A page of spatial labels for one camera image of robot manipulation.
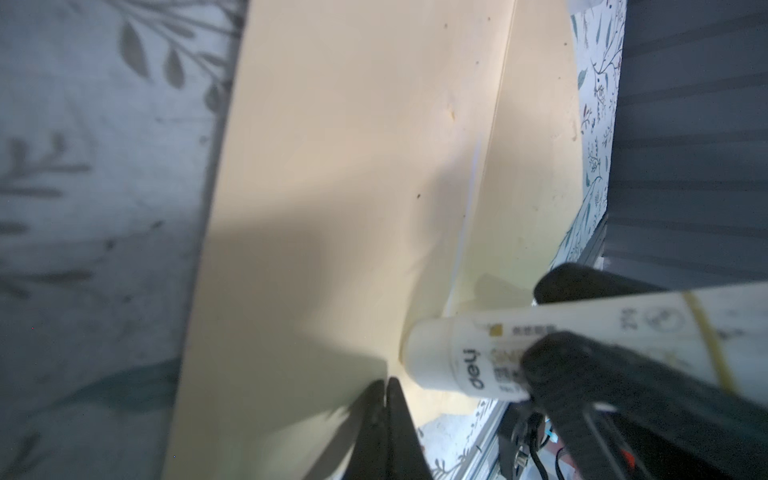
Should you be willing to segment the tan kraft envelope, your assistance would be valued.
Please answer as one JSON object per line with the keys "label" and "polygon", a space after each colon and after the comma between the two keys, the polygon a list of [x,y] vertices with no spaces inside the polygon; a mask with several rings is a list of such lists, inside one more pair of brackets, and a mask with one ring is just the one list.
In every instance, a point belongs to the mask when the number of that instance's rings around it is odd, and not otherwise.
{"label": "tan kraft envelope", "polygon": [[422,318],[527,306],[583,198],[563,1],[253,1],[163,475],[324,479]]}

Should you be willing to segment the white glue stick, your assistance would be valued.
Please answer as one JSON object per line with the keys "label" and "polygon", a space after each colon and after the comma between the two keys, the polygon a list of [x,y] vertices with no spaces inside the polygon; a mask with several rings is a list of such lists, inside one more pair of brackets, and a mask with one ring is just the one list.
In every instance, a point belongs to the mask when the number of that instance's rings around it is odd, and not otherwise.
{"label": "white glue stick", "polygon": [[417,322],[402,346],[419,386],[520,402],[543,371],[586,369],[584,348],[619,347],[758,404],[767,402],[764,282],[469,313]]}

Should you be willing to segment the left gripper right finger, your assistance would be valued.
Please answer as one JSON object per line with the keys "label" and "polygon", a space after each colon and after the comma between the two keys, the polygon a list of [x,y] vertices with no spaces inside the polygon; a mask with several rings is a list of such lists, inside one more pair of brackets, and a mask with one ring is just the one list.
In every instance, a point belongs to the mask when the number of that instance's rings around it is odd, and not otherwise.
{"label": "left gripper right finger", "polygon": [[387,454],[385,478],[432,480],[400,381],[387,381]]}

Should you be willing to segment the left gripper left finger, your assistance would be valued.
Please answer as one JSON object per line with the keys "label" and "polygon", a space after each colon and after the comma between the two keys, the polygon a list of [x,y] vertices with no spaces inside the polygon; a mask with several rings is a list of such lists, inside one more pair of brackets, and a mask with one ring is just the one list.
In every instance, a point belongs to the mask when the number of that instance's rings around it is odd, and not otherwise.
{"label": "left gripper left finger", "polygon": [[344,480],[383,479],[386,473],[385,382],[374,381],[363,395],[364,409]]}

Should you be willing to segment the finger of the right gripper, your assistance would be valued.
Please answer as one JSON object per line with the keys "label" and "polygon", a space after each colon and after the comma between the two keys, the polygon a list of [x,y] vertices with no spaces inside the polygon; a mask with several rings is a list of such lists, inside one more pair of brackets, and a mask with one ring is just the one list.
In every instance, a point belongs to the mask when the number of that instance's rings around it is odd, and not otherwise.
{"label": "finger of the right gripper", "polygon": [[577,263],[564,263],[544,275],[533,290],[538,305],[665,292],[666,289]]}
{"label": "finger of the right gripper", "polygon": [[751,401],[570,332],[520,367],[584,479],[767,476],[767,411]]}

